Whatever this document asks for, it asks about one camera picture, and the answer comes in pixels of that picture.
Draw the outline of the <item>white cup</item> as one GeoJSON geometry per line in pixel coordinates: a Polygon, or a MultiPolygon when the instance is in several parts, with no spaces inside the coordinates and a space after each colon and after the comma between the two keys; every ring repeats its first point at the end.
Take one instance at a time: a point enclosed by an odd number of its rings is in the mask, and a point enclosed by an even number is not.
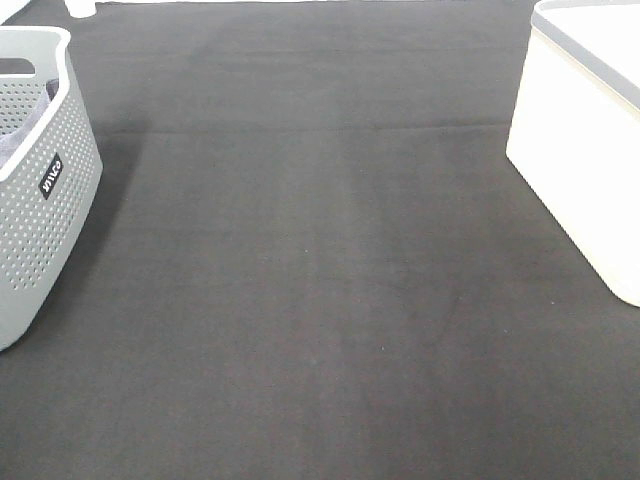
{"type": "Polygon", "coordinates": [[[97,12],[95,0],[64,0],[64,4],[70,16],[77,19],[92,17],[97,12]]]}

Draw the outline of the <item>cream storage bin grey rim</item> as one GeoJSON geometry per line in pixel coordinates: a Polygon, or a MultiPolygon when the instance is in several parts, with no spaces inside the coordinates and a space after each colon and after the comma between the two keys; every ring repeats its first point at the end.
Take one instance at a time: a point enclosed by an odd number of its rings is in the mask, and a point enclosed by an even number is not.
{"type": "Polygon", "coordinates": [[[606,286],[639,303],[639,4],[539,1],[506,155],[606,286]]]}

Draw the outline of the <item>grey perforated laundry basket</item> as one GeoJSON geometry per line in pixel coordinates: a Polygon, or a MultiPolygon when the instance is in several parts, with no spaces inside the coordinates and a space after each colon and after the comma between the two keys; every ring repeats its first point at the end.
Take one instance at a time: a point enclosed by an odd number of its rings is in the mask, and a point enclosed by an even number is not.
{"type": "Polygon", "coordinates": [[[30,73],[1,76],[1,136],[21,126],[50,79],[59,89],[1,166],[1,346],[29,328],[62,271],[92,206],[103,163],[76,79],[70,33],[4,26],[1,57],[30,73]]]}

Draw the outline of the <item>grey microfibre towel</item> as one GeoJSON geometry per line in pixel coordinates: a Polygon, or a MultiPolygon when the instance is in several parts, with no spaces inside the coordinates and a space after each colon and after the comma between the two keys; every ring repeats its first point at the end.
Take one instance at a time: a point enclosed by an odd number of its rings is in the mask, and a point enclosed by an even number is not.
{"type": "Polygon", "coordinates": [[[26,116],[19,128],[9,134],[1,136],[1,166],[4,166],[18,147],[24,142],[28,134],[33,130],[38,120],[42,117],[59,89],[59,79],[50,79],[38,97],[35,106],[26,116]]]}

